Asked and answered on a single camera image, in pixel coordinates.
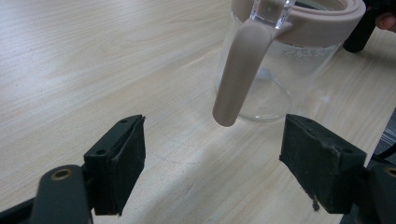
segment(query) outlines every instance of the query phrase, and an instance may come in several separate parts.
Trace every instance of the light wood tabletop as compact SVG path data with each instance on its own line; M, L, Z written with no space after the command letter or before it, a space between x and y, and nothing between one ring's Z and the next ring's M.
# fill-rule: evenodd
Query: light wood tabletop
M95 223L338 223L279 161L284 120L212 118L230 0L0 2L0 210L118 120L146 116L122 217ZM296 113L373 153L396 106L396 34L340 48Z

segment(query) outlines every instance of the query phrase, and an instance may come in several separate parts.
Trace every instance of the dark floor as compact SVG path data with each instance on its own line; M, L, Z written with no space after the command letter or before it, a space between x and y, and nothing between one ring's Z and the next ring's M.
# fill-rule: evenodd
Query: dark floor
M396 143L396 109L393 111L393 115L390 118L390 121L387 125L387 128L382 133L381 140L375 148L375 155L379 155L381 152L386 149L392 147ZM396 164L396 154L387 158L387 161ZM368 167L372 167L376 164L376 161L371 160L369 162ZM340 224L355 224L356 223L356 215L358 213L358 208L354 205L350 215L343 216Z

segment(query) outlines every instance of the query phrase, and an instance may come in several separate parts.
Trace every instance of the glass pitcher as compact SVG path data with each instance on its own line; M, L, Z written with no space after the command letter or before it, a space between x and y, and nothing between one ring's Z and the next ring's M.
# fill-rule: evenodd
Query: glass pitcher
M233 125L238 114L256 120L283 118L365 12L361 0L293 4L233 0L215 83L213 116L219 124Z

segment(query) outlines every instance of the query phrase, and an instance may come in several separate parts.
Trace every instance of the table surface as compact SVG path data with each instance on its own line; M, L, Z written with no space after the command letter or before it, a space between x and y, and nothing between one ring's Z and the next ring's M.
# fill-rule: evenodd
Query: table surface
M211 109L229 0L0 2L0 209L143 114L146 167L122 217L95 223L337 223L278 160L284 120ZM339 49L298 107L371 154L396 106L396 34Z

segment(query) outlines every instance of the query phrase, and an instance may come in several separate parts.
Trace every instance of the beige handle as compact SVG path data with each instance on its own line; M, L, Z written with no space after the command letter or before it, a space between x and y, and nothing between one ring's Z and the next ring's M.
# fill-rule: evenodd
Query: beige handle
M237 31L213 107L213 117L218 124L229 127L235 123L266 51L278 35L290 28L289 22L278 30L247 20Z

